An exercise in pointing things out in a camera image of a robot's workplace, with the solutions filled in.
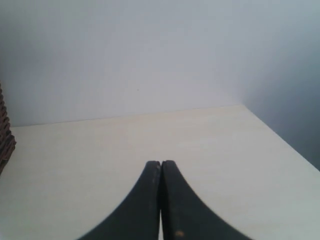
curved black claw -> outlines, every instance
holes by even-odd
[[[123,202],[79,240],[158,240],[160,173],[160,163],[148,161]]]
[[[160,187],[165,240],[249,240],[198,198],[174,161],[162,163]]]

wooden tabletop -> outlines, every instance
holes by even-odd
[[[1,240],[76,240],[149,160],[174,160],[197,195],[255,240],[320,239],[320,173],[244,106],[12,129]]]

white wall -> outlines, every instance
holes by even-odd
[[[0,78],[15,126],[245,103],[320,159],[319,23],[319,0],[1,0]]]

brown woven object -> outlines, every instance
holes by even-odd
[[[0,174],[15,150],[15,137],[11,134],[4,96],[0,85]]]

light wooden table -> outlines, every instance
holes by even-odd
[[[75,240],[148,160],[256,240],[320,239],[320,173],[244,106],[16,127],[0,177],[1,240]]]

